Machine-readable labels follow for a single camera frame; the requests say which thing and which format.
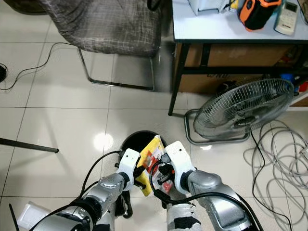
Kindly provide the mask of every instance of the black desk leg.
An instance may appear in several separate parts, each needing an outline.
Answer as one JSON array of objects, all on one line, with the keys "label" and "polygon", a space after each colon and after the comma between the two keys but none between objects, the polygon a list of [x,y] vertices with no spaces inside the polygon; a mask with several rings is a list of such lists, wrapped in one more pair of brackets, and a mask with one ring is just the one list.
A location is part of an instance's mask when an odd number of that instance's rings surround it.
[{"label": "black desk leg", "polygon": [[171,116],[172,113],[173,113],[173,108],[174,108],[175,100],[177,99],[177,94],[178,94],[178,91],[179,91],[182,73],[183,73],[183,70],[184,70],[185,61],[186,61],[186,57],[187,57],[187,54],[188,54],[189,46],[190,46],[189,43],[183,43],[182,46],[181,46],[179,63],[178,63],[178,67],[177,67],[177,70],[176,70],[175,80],[174,80],[173,89],[172,89],[172,97],[171,97],[171,102],[170,102],[170,106],[169,106],[169,112],[168,112],[169,116]]},{"label": "black desk leg", "polygon": [[23,143],[23,142],[19,142],[19,141],[7,140],[7,139],[3,139],[3,138],[0,138],[0,144],[12,146],[12,147],[28,148],[28,149],[46,151],[46,152],[51,152],[51,153],[58,153],[59,152],[59,149],[57,149],[57,148],[49,148],[49,147],[39,146],[39,145],[35,145],[35,144],[30,144],[30,143]]}]

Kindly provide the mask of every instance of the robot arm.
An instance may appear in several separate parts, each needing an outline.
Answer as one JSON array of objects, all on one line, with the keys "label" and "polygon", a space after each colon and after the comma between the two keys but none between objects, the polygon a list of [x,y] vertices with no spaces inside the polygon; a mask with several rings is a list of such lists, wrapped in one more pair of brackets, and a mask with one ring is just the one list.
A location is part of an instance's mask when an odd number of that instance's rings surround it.
[{"label": "robot arm", "polygon": [[133,171],[139,157],[138,152],[127,149],[116,173],[101,178],[85,196],[41,220],[33,231],[91,231],[118,196],[133,186]]},{"label": "robot arm", "polygon": [[[165,148],[175,171],[174,183],[182,194],[223,193],[240,202],[240,198],[217,174],[196,170],[183,145],[177,141]],[[242,208],[221,197],[201,197],[198,203],[204,207],[215,231],[248,231],[251,221]]]}]

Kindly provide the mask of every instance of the remote control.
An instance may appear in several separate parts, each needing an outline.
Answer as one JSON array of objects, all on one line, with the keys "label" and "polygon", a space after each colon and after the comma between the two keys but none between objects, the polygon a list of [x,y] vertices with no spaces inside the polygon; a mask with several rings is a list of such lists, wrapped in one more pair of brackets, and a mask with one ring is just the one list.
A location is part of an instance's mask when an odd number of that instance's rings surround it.
[{"label": "remote control", "polygon": [[297,19],[297,5],[291,2],[285,2],[277,16],[275,30],[284,35],[294,33]]}]

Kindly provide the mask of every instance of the gray chair cushion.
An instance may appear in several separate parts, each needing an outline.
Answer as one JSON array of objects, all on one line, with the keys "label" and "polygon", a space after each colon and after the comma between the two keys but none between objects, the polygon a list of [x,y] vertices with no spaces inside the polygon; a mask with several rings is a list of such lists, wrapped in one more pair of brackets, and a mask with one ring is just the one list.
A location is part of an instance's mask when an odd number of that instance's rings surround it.
[{"label": "gray chair cushion", "polygon": [[147,0],[39,0],[60,34],[85,51],[154,56],[160,9]]}]

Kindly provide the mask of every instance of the orange device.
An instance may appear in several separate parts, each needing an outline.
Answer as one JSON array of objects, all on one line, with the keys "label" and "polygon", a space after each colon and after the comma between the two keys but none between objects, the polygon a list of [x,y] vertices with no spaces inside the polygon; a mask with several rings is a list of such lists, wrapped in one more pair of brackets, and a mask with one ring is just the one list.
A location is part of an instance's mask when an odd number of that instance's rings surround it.
[{"label": "orange device", "polygon": [[248,31],[262,29],[282,0],[246,0],[240,20]]}]

